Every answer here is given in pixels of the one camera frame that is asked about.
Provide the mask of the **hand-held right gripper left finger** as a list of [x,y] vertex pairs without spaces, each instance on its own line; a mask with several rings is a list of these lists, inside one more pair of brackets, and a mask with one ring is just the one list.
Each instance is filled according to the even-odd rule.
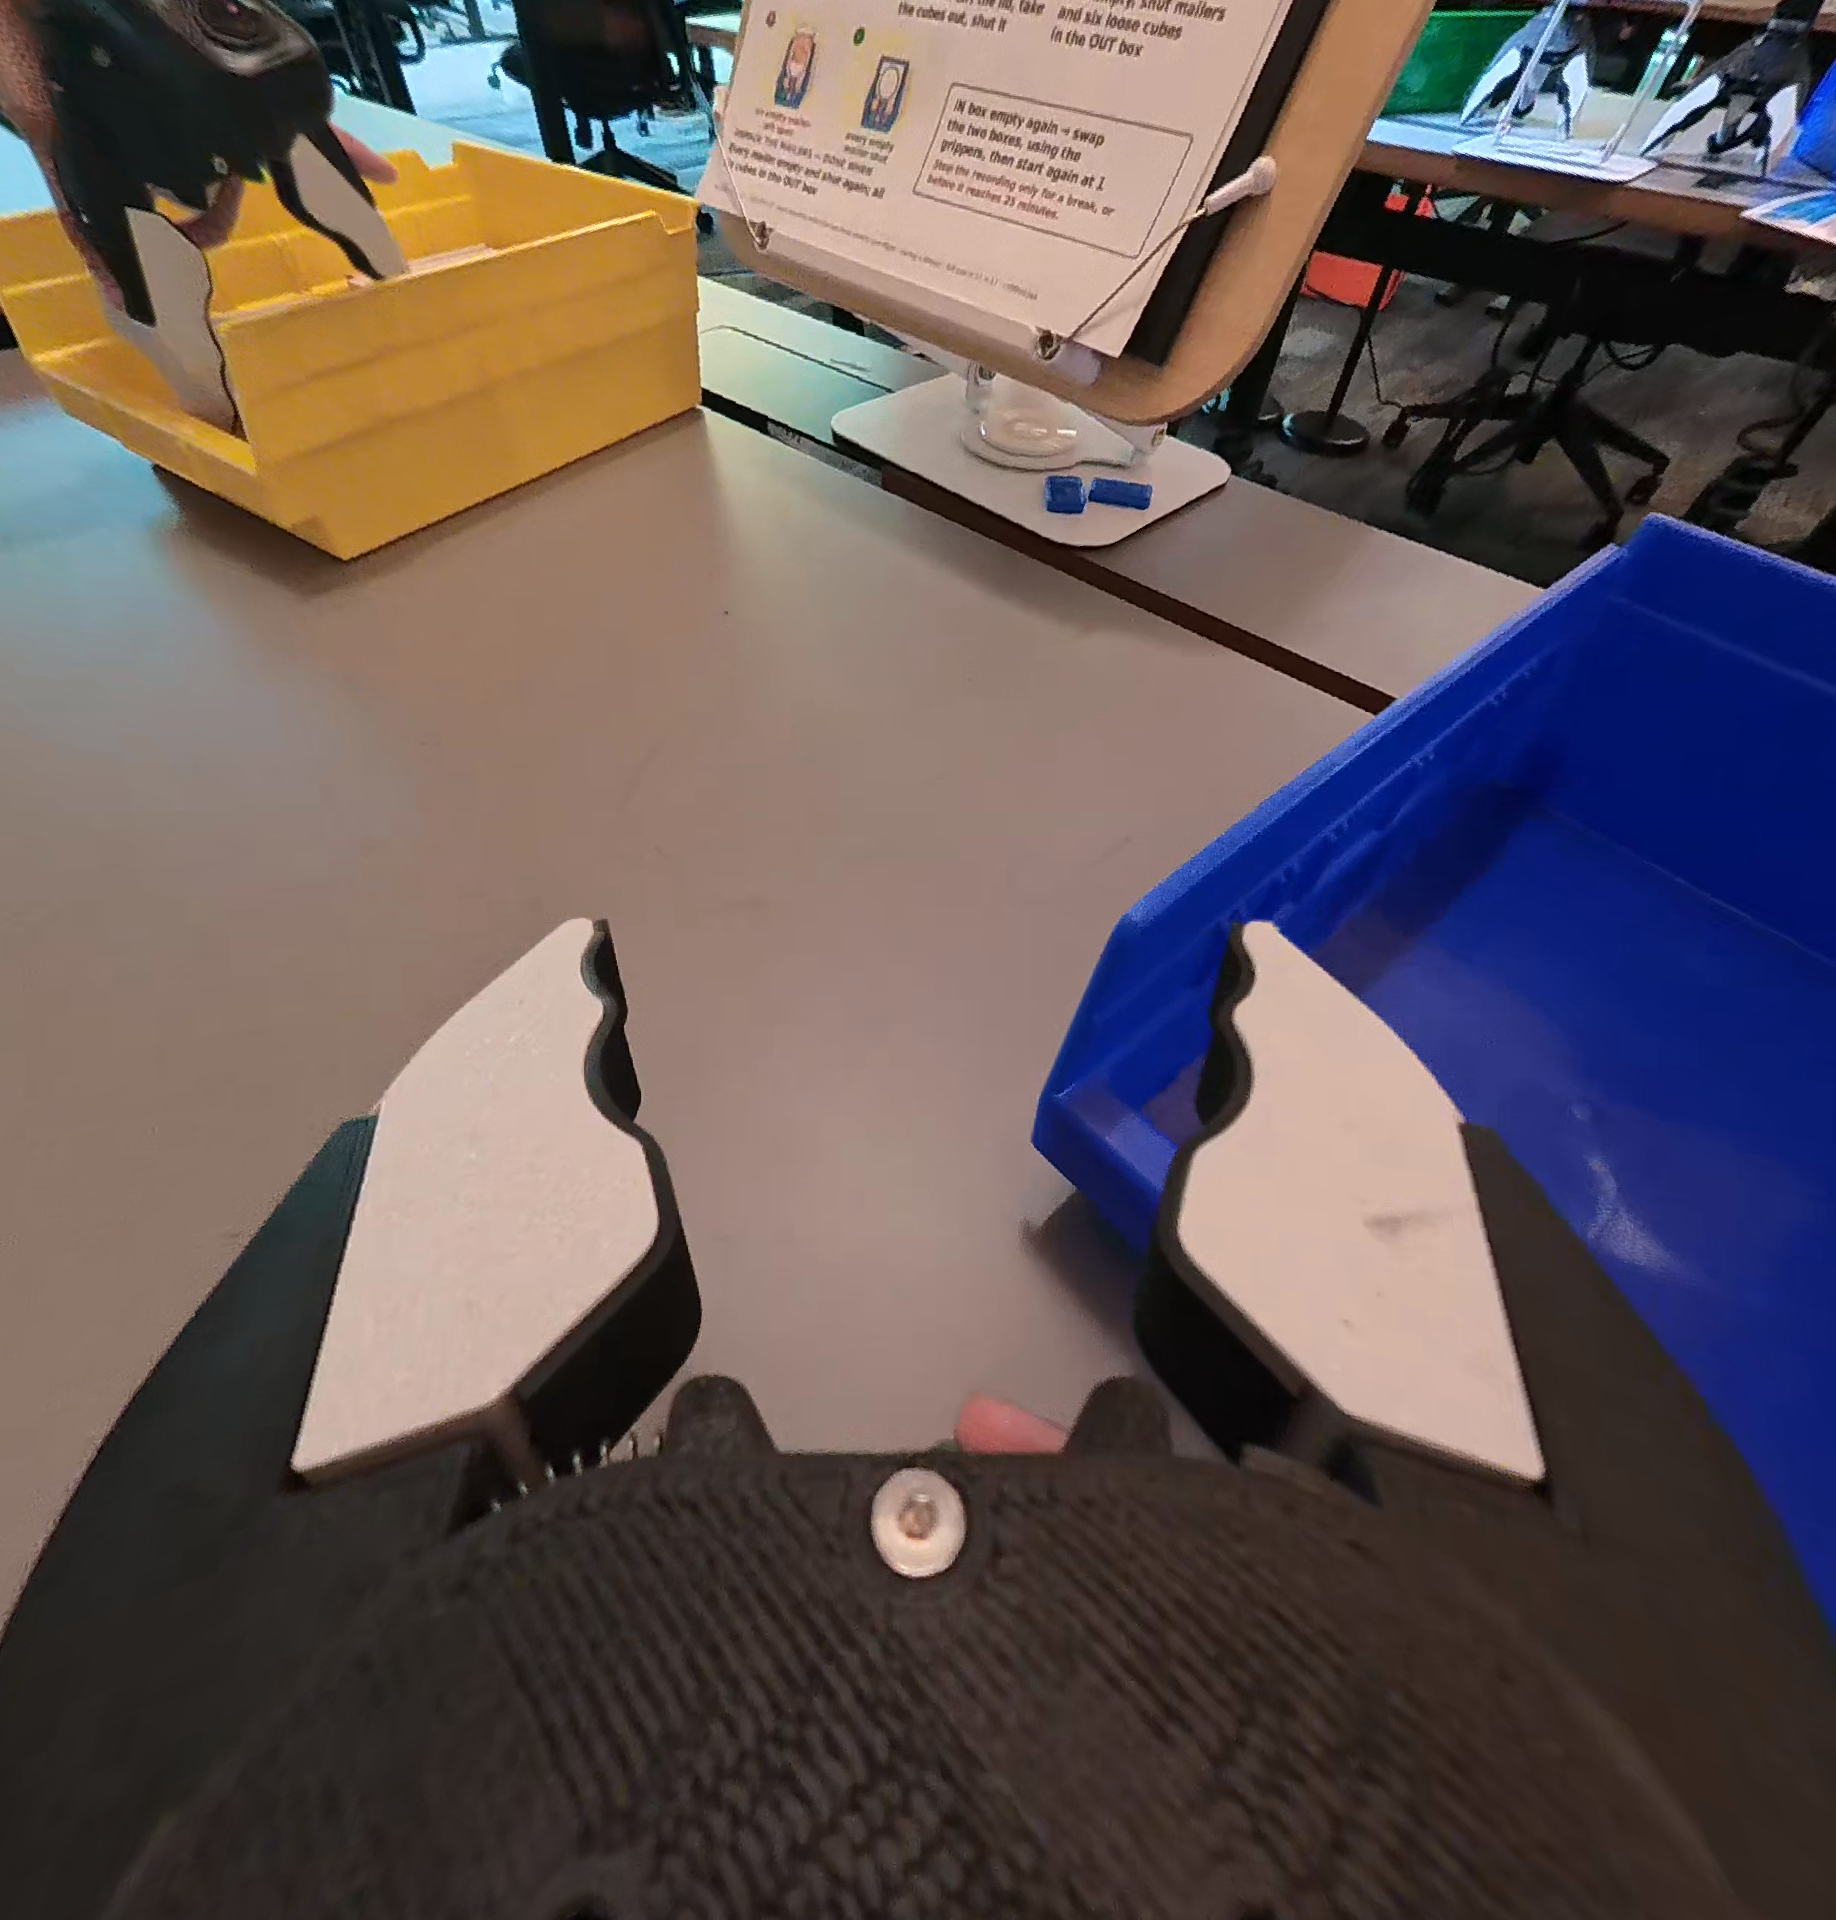
[[388,1084],[297,1478],[472,1444],[529,1490],[633,1447],[703,1303],[625,1024],[612,931],[574,918]]

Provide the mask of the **green plastic bin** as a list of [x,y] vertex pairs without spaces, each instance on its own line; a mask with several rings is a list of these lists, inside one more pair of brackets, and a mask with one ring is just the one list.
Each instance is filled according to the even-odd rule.
[[1534,8],[1453,5],[1434,8],[1382,108],[1382,119],[1454,114]]

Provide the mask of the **spare gripper on clear stand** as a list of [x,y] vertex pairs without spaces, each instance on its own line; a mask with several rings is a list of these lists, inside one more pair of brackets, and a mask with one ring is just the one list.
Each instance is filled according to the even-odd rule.
[[1589,91],[1587,30],[1570,5],[1547,5],[1502,43],[1465,97],[1460,153],[1599,163],[1606,142],[1582,133]]
[[1735,166],[1760,180],[1791,139],[1815,84],[1812,27],[1821,2],[1781,2],[1766,27],[1722,56],[1646,137],[1642,157],[1691,153],[1712,169]]

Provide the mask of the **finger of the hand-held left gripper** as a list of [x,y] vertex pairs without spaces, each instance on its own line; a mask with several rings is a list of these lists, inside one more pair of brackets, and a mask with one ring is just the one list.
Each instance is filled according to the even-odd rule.
[[172,219],[144,208],[120,215],[120,307],[115,332],[153,361],[180,408],[228,435],[240,414],[220,342],[210,320],[210,264]]
[[409,273],[403,245],[332,126],[300,132],[268,171],[280,206],[300,225],[328,238],[355,274],[393,282]]

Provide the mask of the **black office chair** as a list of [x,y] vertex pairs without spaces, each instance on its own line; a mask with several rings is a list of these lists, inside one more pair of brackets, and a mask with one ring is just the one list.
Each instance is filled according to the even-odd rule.
[[512,2],[499,72],[522,84],[547,157],[587,174],[683,195],[679,178],[617,144],[616,123],[705,112],[673,2]]

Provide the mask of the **printed instruction sheet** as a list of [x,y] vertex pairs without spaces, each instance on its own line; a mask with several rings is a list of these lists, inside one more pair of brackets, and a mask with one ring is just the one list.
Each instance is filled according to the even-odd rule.
[[1120,357],[1222,222],[1324,5],[755,2],[701,182],[759,269],[883,323]]

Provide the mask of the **yellow plastic bin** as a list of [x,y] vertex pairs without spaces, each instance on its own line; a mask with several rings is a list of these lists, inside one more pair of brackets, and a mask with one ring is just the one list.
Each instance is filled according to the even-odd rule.
[[498,257],[372,283],[248,186],[206,255],[238,435],[120,338],[54,210],[0,217],[0,308],[71,418],[337,560],[698,405],[687,195],[474,142],[393,161],[380,210],[408,257]]

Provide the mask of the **wooden table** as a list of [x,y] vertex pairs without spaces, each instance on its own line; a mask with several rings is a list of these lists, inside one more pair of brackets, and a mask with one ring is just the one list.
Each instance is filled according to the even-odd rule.
[[1542,210],[1605,219],[1685,236],[1737,241],[1776,253],[1836,264],[1836,238],[1821,227],[1776,227],[1755,210],[1781,200],[1818,195],[1829,182],[1803,169],[1770,180],[1702,174],[1656,166],[1630,180],[1553,171],[1523,153],[1504,153],[1448,120],[1379,119],[1357,169],[1384,180],[1418,182],[1434,195],[1480,195]]

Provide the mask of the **wooden document stand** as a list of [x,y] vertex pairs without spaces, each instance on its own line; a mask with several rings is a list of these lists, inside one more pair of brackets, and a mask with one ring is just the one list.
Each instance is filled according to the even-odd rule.
[[[739,222],[713,215],[739,261],[775,283],[900,336],[942,366],[918,389],[833,420],[857,452],[975,515],[1065,548],[1108,547],[1219,493],[1229,464],[1174,440],[1174,426],[1226,395],[1289,313],[1320,231],[1430,14],[1427,5],[1324,5],[1265,155],[1222,222],[1214,203],[1186,227],[1159,291],[1120,357],[990,346],[942,323],[889,323],[827,301],[832,285],[795,285],[759,269]],[[1149,512],[1086,506],[1044,511],[1050,472],[1123,474],[1155,486]]]

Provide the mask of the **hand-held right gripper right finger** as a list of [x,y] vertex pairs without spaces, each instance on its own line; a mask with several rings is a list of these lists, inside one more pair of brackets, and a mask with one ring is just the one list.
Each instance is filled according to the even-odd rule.
[[1547,1477],[1457,1103],[1269,922],[1229,931],[1133,1311],[1219,1453]]

